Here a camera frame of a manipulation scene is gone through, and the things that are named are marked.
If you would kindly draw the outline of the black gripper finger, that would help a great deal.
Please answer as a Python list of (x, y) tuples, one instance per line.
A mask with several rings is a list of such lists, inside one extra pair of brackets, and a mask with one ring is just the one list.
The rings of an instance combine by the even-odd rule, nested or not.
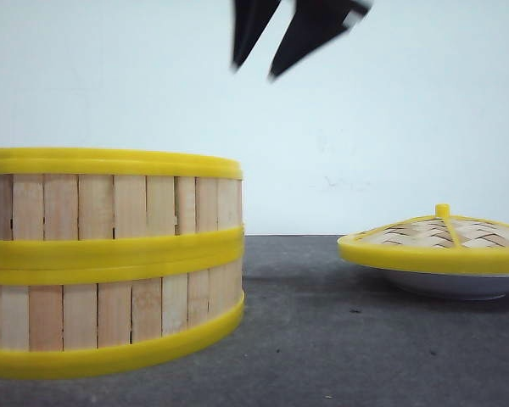
[(274, 81), (301, 59), (367, 17), (373, 1), (296, 1), (294, 16), (271, 61)]
[(280, 1), (235, 0), (232, 66), (238, 70), (258, 42)]

